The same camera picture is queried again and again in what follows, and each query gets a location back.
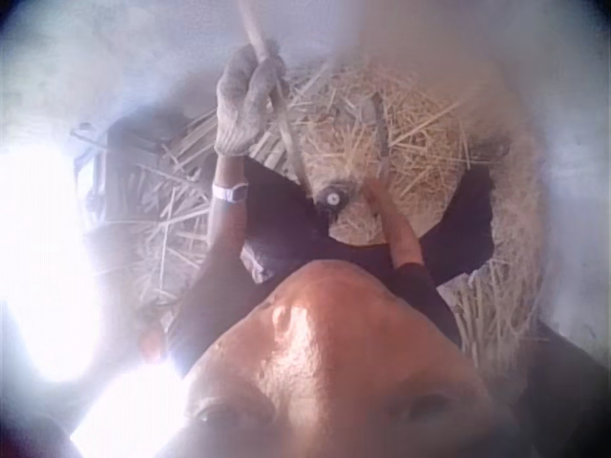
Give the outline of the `heap of bamboo shavings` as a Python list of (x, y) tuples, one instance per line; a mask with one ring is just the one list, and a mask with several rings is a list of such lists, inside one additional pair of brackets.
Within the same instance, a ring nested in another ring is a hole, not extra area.
[(542, 154), (529, 135), (518, 135), (485, 156), (492, 195), (492, 257), (441, 289), (458, 321), (462, 348), (482, 370), (515, 363), (529, 334), (542, 282), (546, 213), (540, 177)]

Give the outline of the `round black white tool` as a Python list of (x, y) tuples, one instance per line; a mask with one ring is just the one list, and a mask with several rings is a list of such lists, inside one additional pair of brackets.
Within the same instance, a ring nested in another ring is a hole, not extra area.
[(318, 214), (332, 223), (349, 206), (355, 193), (356, 184), (353, 181), (333, 180), (316, 194), (314, 205)]

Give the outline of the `pile of bamboo strips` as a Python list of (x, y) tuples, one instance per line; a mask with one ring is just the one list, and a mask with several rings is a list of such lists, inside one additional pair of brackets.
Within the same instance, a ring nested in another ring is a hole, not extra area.
[(160, 140), (168, 170), (154, 172), (144, 215), (86, 231), (96, 243), (94, 270), (133, 308), (163, 307), (178, 298), (205, 258), (211, 198), (201, 178), (204, 161), (215, 154), (216, 112), (190, 119), (146, 108), (118, 121)]

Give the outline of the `white wrist watch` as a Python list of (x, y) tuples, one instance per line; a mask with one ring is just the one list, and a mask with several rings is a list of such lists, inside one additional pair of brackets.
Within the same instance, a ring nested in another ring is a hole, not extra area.
[(248, 189), (249, 185), (247, 182), (241, 182), (232, 187), (223, 187), (213, 183), (212, 195), (214, 199), (224, 202), (239, 203), (247, 199)]

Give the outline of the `dark crate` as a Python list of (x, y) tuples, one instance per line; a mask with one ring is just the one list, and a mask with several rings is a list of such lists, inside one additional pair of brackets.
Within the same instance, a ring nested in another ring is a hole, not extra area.
[(74, 160), (77, 205), (84, 230), (142, 216), (154, 172), (168, 170), (163, 144), (127, 121), (99, 132), (90, 123), (71, 130), (85, 148)]

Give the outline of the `person's right hand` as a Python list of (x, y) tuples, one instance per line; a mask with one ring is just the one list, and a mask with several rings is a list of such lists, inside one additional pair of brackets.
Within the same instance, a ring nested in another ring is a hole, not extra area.
[(375, 217), (393, 219), (399, 214), (388, 190), (378, 178), (366, 178), (362, 185), (362, 194)]

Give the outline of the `person's left hand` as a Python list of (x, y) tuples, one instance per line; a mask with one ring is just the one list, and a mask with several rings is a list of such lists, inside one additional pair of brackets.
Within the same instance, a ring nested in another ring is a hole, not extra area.
[[(279, 46), (268, 41), (270, 50)], [(219, 156), (245, 156), (261, 138), (267, 119), (247, 107), (247, 91), (252, 73), (261, 63), (251, 45), (233, 53), (217, 85), (217, 133), (215, 151)]]

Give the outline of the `grey knife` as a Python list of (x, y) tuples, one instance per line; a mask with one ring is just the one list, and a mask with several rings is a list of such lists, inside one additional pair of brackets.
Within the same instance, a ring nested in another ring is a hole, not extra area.
[(389, 130), (384, 101), (380, 93), (375, 92), (362, 100), (360, 118), (364, 124), (374, 129), (375, 144), (379, 153), (377, 177), (382, 181), (387, 181), (390, 173)]

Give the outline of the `person's legs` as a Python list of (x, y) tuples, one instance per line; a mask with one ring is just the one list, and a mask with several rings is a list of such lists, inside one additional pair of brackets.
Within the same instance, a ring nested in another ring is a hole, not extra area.
[[(380, 281), (394, 275), (387, 244), (354, 246), (334, 239), (327, 216), (299, 185), (249, 157), (245, 250), (272, 279), (312, 260), (351, 262)], [(441, 220), (419, 242), (435, 285), (479, 269), (493, 255), (494, 184), (485, 166), (466, 171)]]

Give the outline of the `long bamboo strip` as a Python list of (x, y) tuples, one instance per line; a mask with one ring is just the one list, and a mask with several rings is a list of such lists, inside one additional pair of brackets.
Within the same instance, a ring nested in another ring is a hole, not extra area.
[[(244, 31), (258, 60), (260, 62), (269, 60), (271, 58), (271, 51), (266, 44), (262, 28), (258, 24), (253, 1), (237, 0), (237, 3)], [(304, 165), (302, 153), (297, 144), (297, 138), (289, 122), (283, 88), (280, 82), (277, 82), (276, 87), (271, 91), (270, 101), (281, 139), (286, 148), (287, 158), (289, 159), (298, 182), (305, 192), (310, 195), (311, 186), (306, 175), (306, 167)]]

